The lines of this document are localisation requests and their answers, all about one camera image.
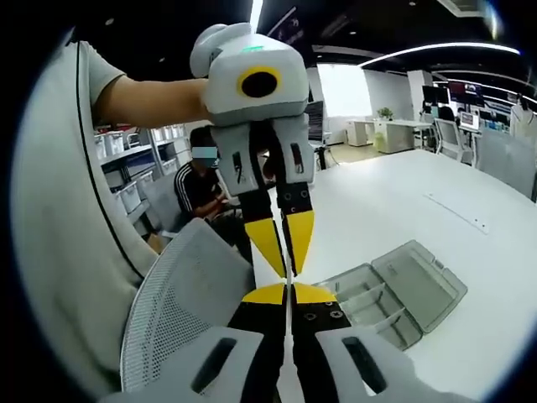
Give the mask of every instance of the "sleeve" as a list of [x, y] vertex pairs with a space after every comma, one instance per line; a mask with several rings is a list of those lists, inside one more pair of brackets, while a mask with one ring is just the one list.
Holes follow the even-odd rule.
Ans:
[[90, 77], [90, 99], [93, 106], [101, 95], [102, 90], [113, 80], [124, 76], [125, 73], [104, 60], [87, 42], [82, 42], [81, 44], [86, 47]]
[[215, 185], [215, 194], [219, 195], [220, 193], [222, 193], [222, 187], [220, 186], [220, 180], [218, 179], [216, 170], [211, 170], [211, 180]]
[[175, 193], [179, 199], [181, 208], [187, 212], [193, 212], [195, 208], [201, 206], [199, 192], [192, 175], [178, 175], [175, 177]]

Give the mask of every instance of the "white cabinet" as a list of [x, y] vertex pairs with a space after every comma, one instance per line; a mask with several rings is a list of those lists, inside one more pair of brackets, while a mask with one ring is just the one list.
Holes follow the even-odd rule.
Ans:
[[345, 127], [347, 135], [347, 144], [353, 145], [355, 147], [360, 147], [362, 145], [367, 145], [371, 134], [368, 131], [371, 131], [371, 124], [365, 122], [347, 122]]

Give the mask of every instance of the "desk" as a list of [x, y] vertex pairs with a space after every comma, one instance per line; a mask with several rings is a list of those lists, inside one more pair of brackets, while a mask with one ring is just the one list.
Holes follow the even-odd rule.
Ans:
[[382, 133], [383, 138], [376, 145], [378, 151], [385, 154], [398, 153], [414, 148], [413, 130], [420, 131], [421, 142], [423, 143], [423, 130], [432, 126], [432, 123], [417, 122], [411, 120], [354, 120], [374, 126], [373, 132], [376, 138], [377, 133]]
[[[475, 214], [487, 233], [433, 202], [430, 193], [461, 203], [456, 210]], [[310, 194], [315, 228], [297, 280], [326, 280], [416, 239], [468, 293], [406, 353], [429, 385], [484, 399], [515, 363], [535, 323], [535, 204], [479, 170], [422, 150], [317, 172]], [[255, 248], [253, 262], [257, 286], [279, 281]]]

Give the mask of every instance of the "black shirt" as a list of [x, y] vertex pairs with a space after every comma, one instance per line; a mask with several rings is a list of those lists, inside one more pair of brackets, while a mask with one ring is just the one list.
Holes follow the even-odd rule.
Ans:
[[209, 168], [204, 176], [192, 167], [192, 164], [184, 164], [175, 174], [175, 194], [181, 207], [181, 211], [190, 213], [197, 207], [205, 206], [212, 202], [222, 193], [218, 185], [218, 176], [213, 168]]

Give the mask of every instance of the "gray plastic tray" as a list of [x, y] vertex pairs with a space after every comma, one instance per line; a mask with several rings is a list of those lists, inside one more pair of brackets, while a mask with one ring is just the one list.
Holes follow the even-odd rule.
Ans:
[[415, 240], [317, 285], [336, 296], [353, 325], [374, 328], [402, 350], [434, 330], [467, 293]]
[[417, 241], [372, 262], [420, 329], [431, 332], [453, 311], [468, 288]]
[[370, 264], [318, 284], [334, 294], [352, 325], [370, 327], [405, 350], [421, 337], [417, 324]]

